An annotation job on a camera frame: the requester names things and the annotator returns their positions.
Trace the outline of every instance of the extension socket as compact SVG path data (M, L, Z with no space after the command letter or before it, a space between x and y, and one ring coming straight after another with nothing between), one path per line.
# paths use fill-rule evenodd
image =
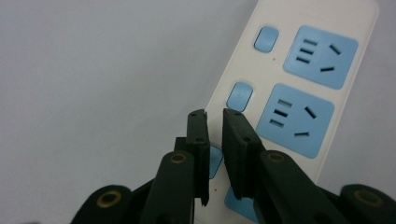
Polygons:
M211 171L219 169L208 206L195 206L196 224L256 221L252 201L229 193L215 149L225 107L242 112L267 149L289 154L318 181L377 14L375 0L259 0L206 108Z

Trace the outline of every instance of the power outlet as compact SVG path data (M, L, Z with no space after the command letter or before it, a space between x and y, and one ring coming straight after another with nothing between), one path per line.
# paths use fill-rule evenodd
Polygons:
M263 138L313 159L318 155L333 111L331 102L277 84L256 131Z
M339 90L344 86L358 41L302 26L283 68L296 76Z

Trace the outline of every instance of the white tabletop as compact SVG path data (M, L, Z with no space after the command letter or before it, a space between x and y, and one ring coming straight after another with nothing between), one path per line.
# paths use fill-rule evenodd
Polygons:
M396 198L396 2L378 2L319 184ZM207 105L255 4L1 1L1 223L69 223L95 190L154 177L187 115Z

